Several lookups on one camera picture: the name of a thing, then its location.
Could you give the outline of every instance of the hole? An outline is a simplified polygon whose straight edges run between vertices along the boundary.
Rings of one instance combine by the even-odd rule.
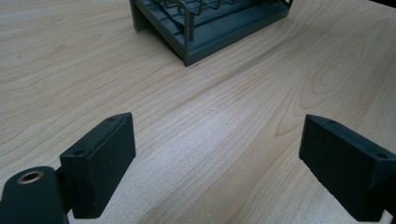
[[[377,156],[377,157],[379,157],[379,158],[381,158],[381,159],[387,159],[388,158],[388,156],[387,155],[385,155],[385,154],[382,154],[382,153],[375,153],[375,155]]]
[[[42,171],[32,171],[25,175],[22,175],[20,178],[18,178],[17,182],[18,182],[18,184],[22,184],[22,185],[30,184],[30,183],[37,181],[43,175],[44,175],[44,172],[42,172]]]
[[[85,153],[85,150],[82,150],[82,149],[73,152],[73,154],[74,154],[75,156],[81,156],[81,155],[84,154],[84,153]]]

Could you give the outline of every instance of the dish rack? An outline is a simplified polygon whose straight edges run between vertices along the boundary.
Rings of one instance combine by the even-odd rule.
[[[292,0],[130,0],[137,32],[151,25],[185,66],[289,14]]]

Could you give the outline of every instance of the wooden table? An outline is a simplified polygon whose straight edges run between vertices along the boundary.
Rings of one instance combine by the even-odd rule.
[[[188,68],[126,0],[2,0],[0,185],[131,111],[137,157],[71,223],[356,223],[298,158],[304,116],[395,152],[395,59],[396,9],[363,0],[296,0]]]

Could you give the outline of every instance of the dark gray plastic part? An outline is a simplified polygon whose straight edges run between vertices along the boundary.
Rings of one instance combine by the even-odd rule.
[[[61,154],[64,178],[74,189],[75,218],[101,216],[134,157],[131,113],[105,119]]]
[[[161,34],[185,66],[289,14],[292,0],[130,0],[134,28]]]
[[[307,115],[300,159],[358,221],[395,215],[396,155],[331,119]]]

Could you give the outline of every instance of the wood grain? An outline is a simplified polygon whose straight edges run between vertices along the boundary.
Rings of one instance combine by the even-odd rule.
[[[298,158],[305,114],[396,152],[396,10],[298,0],[185,68],[128,1],[0,1],[0,190],[131,111],[137,157],[71,223],[357,223]],[[381,223],[390,223],[385,214]]]

